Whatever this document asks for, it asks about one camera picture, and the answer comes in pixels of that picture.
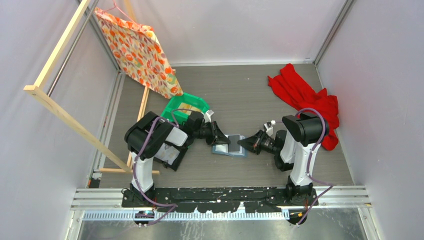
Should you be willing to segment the grey credit card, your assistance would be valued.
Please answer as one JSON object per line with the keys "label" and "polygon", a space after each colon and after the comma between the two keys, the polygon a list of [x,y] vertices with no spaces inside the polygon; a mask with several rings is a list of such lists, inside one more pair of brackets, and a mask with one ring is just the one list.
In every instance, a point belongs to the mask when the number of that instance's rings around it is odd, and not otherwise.
{"label": "grey credit card", "polygon": [[238,141],[241,139],[241,135],[239,134],[233,134],[229,135],[228,139],[230,140],[230,143],[228,144],[228,152],[229,153],[239,153],[241,151],[241,146],[238,143]]}

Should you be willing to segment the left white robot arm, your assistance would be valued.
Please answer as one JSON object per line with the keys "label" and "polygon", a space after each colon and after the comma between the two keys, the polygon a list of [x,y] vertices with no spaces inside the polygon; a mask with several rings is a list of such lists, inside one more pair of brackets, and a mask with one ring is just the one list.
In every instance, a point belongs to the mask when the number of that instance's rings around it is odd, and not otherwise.
{"label": "left white robot arm", "polygon": [[230,144],[217,122],[205,116],[201,111],[190,110],[187,120],[179,123],[175,116],[169,120],[150,111],[126,132],[124,141],[133,164],[130,187],[121,191],[123,207],[176,206],[155,202],[153,163],[176,171],[196,139],[203,139],[210,146]]}

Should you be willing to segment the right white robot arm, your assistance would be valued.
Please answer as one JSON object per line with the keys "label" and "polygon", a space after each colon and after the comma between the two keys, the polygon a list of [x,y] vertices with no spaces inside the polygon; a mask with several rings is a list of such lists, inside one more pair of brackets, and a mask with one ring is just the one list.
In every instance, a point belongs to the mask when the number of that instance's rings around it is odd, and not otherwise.
{"label": "right white robot arm", "polygon": [[274,164],[282,172],[290,171],[284,196],[291,205],[299,205],[313,192],[313,166],[321,144],[330,133],[329,123],[316,110],[306,108],[296,115],[282,117],[285,130],[272,137],[275,120],[266,122],[256,134],[237,143],[258,155],[273,154]]}

